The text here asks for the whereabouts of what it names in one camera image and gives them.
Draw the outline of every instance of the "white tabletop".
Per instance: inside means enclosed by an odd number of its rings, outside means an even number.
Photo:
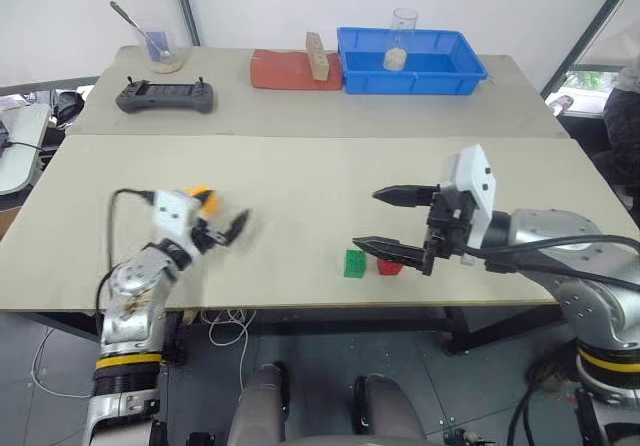
[[[194,48],[182,69],[152,73],[137,47],[122,48],[70,128],[86,134],[290,137],[567,138],[540,95],[509,56],[480,56],[489,72],[470,96],[349,95],[344,91],[274,91],[251,86],[252,50]],[[122,112],[115,97],[134,80],[193,83],[217,93],[217,110]]]
[[[9,131],[9,141],[40,146],[49,119],[49,106],[34,104],[0,111],[0,120]],[[0,194],[20,191],[31,179],[38,150],[16,144],[5,149],[0,157]]]
[[[351,238],[381,235],[420,245],[426,208],[394,208],[371,193],[436,184],[445,158],[479,142],[497,179],[496,209],[558,208],[603,232],[638,229],[572,140],[502,138],[292,139],[231,136],[67,138],[0,242],[0,309],[89,310],[106,268],[109,195],[122,187],[205,184],[222,197],[220,222],[251,208],[247,230],[188,270],[170,307],[473,305],[551,302],[516,274],[439,260],[431,277],[404,268],[383,278],[343,278]],[[149,206],[122,199],[116,260],[151,238]]]

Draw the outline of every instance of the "wooden block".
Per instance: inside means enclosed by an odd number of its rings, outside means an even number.
[[[307,33],[307,55],[313,79],[326,81],[329,77],[329,61],[318,33]]]

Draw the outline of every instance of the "red block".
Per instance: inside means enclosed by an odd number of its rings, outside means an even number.
[[[378,259],[377,262],[378,273],[380,273],[380,276],[397,276],[402,269],[401,264],[385,261],[384,259]]]

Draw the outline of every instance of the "person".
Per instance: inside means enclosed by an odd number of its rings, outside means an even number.
[[[603,119],[612,149],[596,154],[593,162],[611,186],[622,186],[633,197],[630,214],[640,225],[640,54],[620,71]]]

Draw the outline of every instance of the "white cable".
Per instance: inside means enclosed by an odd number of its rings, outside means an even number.
[[[229,319],[222,319],[222,314],[226,313]],[[207,318],[204,311],[200,311],[200,319],[203,323],[209,325],[209,341],[214,346],[226,347],[236,344],[244,337],[244,346],[242,347],[242,354],[240,355],[240,365],[238,367],[238,378],[240,379],[240,390],[244,391],[244,381],[242,379],[242,365],[244,364],[244,357],[247,354],[247,346],[249,345],[249,326],[256,317],[257,311],[254,310],[251,316],[248,316],[244,309],[227,309],[226,311],[220,311],[213,321]],[[240,327],[238,335],[230,341],[219,342],[213,339],[213,330],[217,325],[222,324],[235,324]]]
[[[33,382],[36,384],[36,386],[38,386],[43,391],[46,391],[47,393],[52,394],[53,396],[58,396],[60,398],[89,399],[91,395],[66,394],[66,393],[59,393],[57,391],[52,391],[51,389],[47,388],[44,384],[40,382],[40,379],[38,378],[38,373],[36,372],[36,364],[38,363],[38,359],[42,356],[42,352],[44,351],[44,345],[47,342],[47,339],[49,339],[49,336],[51,336],[51,333],[53,333],[54,331],[55,329],[50,329],[47,332],[47,334],[44,335],[44,338],[42,338],[42,341],[40,342],[40,346],[38,346],[38,349],[36,349],[36,354],[33,357],[33,362],[31,363],[31,379],[33,379]]]

